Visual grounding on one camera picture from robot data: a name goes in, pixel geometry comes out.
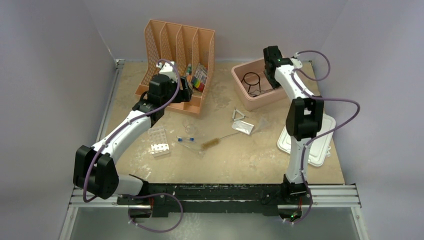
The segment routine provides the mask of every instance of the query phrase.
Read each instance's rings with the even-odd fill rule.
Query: beige table surface
[[[285,98],[253,111],[245,110],[234,91],[231,75],[231,68],[238,64],[215,64],[214,76],[199,118],[165,111],[155,127],[165,127],[170,154],[153,157],[146,132],[121,156],[116,165],[118,173],[132,174],[152,183],[281,183],[290,156],[277,148],[277,140],[285,126],[290,102]],[[313,75],[310,64],[305,64],[303,69]],[[125,63],[110,112],[107,133],[123,121],[137,102],[134,93],[146,71],[146,62]],[[302,76],[301,79],[315,94],[318,93],[315,82]],[[234,107],[248,116],[246,122],[256,125],[263,117],[270,123],[269,127],[250,136],[239,133],[227,137],[203,155],[175,142],[176,136],[187,135],[184,120],[191,121],[197,127],[196,140],[200,143],[235,133],[231,128]],[[308,166],[309,183],[345,183],[333,141],[330,145],[331,156],[325,159],[322,166]]]

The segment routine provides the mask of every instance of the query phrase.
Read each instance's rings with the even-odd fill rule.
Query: storage box
[[[264,74],[264,70],[265,61],[263,58],[234,66],[231,70],[231,74],[234,77],[234,90],[237,93],[238,98],[243,103],[244,108],[246,108],[246,110],[248,111],[287,98],[286,92],[282,87],[275,90],[271,87],[270,83],[267,80],[267,77]],[[262,91],[269,92],[260,94],[256,97],[249,95],[249,85],[247,85],[245,82],[249,84],[255,84],[258,82],[258,76],[256,76],[255,74],[247,74],[245,76],[245,74],[249,72],[258,74],[260,89]],[[259,84],[252,85],[250,87],[250,93],[252,93],[254,90],[259,90]]]
[[[207,82],[203,92],[194,90],[190,102],[172,103],[167,109],[193,116],[201,113],[215,67],[215,31],[171,22],[150,20],[144,29],[148,69],[135,91],[140,95],[149,89],[152,76],[159,72],[156,63],[159,59],[175,61],[180,76],[191,64],[192,74],[200,64],[207,68]]]

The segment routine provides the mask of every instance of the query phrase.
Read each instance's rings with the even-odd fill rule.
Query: metal frame
[[[125,60],[116,61],[116,73],[113,80],[103,119],[100,123],[100,128],[96,140],[99,141],[106,135],[107,126],[109,123],[110,112],[113,106],[114,98],[118,89],[120,78],[125,65]],[[355,185],[309,185],[313,208],[351,208],[354,223],[360,240],[368,240],[367,229],[365,227],[364,217],[361,212],[361,202],[358,191]],[[75,219],[79,208],[140,208],[150,209],[150,205],[118,205],[118,195],[113,195],[108,199],[96,198],[89,203],[85,203],[82,198],[83,190],[79,187],[74,187],[72,196],[69,201],[69,206],[66,218],[63,224],[60,240],[68,240],[74,227]],[[292,209],[297,205],[278,205],[279,209]]]

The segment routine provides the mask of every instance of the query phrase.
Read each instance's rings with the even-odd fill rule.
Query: pink plastic bin
[[[238,95],[238,98],[244,105],[246,110],[251,111],[267,104],[271,104],[281,99],[287,98],[286,92],[282,87],[272,90],[270,92],[261,94],[256,97],[252,97],[248,94],[249,86],[242,83],[243,76],[248,72],[257,73],[260,76],[260,89],[261,90],[270,90],[272,89],[270,83],[264,74],[265,62],[264,59],[258,59],[255,61],[246,62],[237,66],[234,66],[231,70],[231,74],[234,77],[234,90]],[[255,84],[258,82],[258,76],[254,74],[248,74],[244,80],[247,83]],[[259,90],[259,85],[252,86],[250,92],[253,90]]]

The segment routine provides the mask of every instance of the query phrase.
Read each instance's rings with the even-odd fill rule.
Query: brush bristle
[[[208,149],[210,147],[213,147],[215,145],[218,145],[219,143],[220,143],[220,139],[219,138],[214,138],[214,139],[212,139],[210,141],[207,141],[207,142],[203,143],[201,145],[201,149],[202,149],[202,151],[204,151],[204,150],[206,150],[206,149]]]

